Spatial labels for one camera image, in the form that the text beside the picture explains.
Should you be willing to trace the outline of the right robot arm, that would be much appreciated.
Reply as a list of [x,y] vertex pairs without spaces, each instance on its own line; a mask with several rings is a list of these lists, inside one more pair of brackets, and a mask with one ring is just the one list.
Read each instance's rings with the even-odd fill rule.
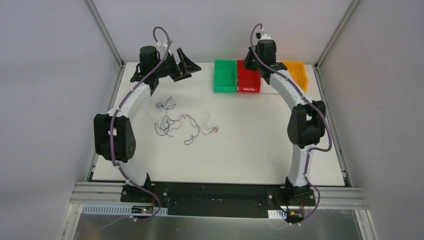
[[309,163],[312,151],[326,133],[326,105],[306,95],[292,79],[288,68],[276,61],[277,46],[272,39],[260,39],[251,45],[243,66],[259,71],[260,77],[274,88],[291,110],[287,135],[293,145],[289,174],[285,179],[283,197],[296,205],[309,194]]

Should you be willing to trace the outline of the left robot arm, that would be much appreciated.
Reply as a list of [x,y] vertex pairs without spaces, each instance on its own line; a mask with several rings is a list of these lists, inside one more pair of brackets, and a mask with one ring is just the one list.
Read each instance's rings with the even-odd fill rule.
[[93,119],[95,152],[118,168],[134,197],[143,203],[152,198],[153,189],[147,183],[150,179],[148,173],[137,166],[137,143],[132,120],[143,103],[153,95],[161,78],[170,77],[178,82],[201,71],[201,67],[191,61],[181,48],[176,52],[180,62],[169,51],[161,56],[155,46],[141,47],[139,63],[127,93],[118,105],[107,113],[98,113]]

